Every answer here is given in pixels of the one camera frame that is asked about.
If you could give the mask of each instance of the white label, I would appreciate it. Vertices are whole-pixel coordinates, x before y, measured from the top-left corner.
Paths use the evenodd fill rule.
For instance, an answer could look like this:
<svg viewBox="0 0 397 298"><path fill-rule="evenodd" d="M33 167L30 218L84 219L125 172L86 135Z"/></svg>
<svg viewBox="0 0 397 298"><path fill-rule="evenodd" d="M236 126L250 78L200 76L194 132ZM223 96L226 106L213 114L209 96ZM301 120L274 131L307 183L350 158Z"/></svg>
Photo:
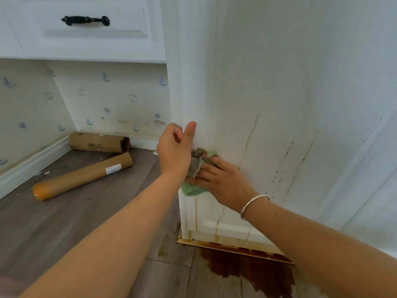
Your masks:
<svg viewBox="0 0 397 298"><path fill-rule="evenodd" d="M122 170L122 165L121 164L116 164L116 165L110 166L110 167L105 168L105 169L106 169L106 174L112 174L114 172Z"/></svg>

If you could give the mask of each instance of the black drawer handle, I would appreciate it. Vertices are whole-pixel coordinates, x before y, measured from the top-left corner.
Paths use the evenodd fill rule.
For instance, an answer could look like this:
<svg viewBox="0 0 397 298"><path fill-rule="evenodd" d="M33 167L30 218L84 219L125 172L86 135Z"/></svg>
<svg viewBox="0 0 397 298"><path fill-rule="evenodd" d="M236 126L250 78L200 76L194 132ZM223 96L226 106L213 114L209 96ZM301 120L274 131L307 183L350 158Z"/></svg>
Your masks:
<svg viewBox="0 0 397 298"><path fill-rule="evenodd" d="M61 19L62 22L65 22L66 25L72 26L73 24L86 24L91 22L102 22L103 25L109 26L110 20L107 16L103 16L101 19L90 18L90 17L81 17L75 15L73 17L68 17L67 15Z"/></svg>

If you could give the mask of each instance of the gray wood floor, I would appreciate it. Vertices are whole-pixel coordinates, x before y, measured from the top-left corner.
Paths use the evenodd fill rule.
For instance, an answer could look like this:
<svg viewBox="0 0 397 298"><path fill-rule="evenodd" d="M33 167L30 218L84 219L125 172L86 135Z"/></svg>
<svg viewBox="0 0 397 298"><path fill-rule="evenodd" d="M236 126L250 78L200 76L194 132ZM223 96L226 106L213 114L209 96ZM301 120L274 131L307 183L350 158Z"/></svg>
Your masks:
<svg viewBox="0 0 397 298"><path fill-rule="evenodd" d="M0 200L0 297L16 297L159 176L157 156L143 149L130 154L132 167L37 201L32 185L114 156L72 150L44 170L48 175L33 177ZM176 244L179 228L175 197L130 298L279 298L298 297L297 288L306 291L293 266Z"/></svg>

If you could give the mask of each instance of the silver bracelet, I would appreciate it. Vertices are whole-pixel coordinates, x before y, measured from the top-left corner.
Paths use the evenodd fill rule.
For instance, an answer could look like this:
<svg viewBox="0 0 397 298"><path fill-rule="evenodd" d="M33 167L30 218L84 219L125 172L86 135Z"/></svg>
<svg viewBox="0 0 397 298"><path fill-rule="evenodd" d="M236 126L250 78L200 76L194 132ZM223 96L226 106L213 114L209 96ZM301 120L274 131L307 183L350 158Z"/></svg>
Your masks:
<svg viewBox="0 0 397 298"><path fill-rule="evenodd" d="M244 211L246 210L246 208L247 208L249 205L251 205L251 203L252 203L253 201L259 199L260 197L267 197L268 200L270 200L269 196L268 196L268 195L265 195L265 194L257 195L256 197L252 198L247 204L245 204L245 206L243 207L243 209L241 209L240 217L241 217L242 220L246 220L246 219L243 217L243 214L244 214Z"/></svg>

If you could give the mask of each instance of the brown paper roll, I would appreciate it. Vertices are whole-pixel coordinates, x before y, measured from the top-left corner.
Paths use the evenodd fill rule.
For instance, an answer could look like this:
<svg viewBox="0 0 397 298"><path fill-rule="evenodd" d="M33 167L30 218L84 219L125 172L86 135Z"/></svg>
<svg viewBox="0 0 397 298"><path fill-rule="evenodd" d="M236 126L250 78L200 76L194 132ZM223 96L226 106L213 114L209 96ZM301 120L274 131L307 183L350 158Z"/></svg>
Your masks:
<svg viewBox="0 0 397 298"><path fill-rule="evenodd" d="M130 148L128 137L79 132L74 132L69 136L69 145L73 149L116 154L126 153Z"/></svg>
<svg viewBox="0 0 397 298"><path fill-rule="evenodd" d="M37 200L43 201L131 165L132 159L129 153L121 154L54 179L38 183L33 186L33 193Z"/></svg>

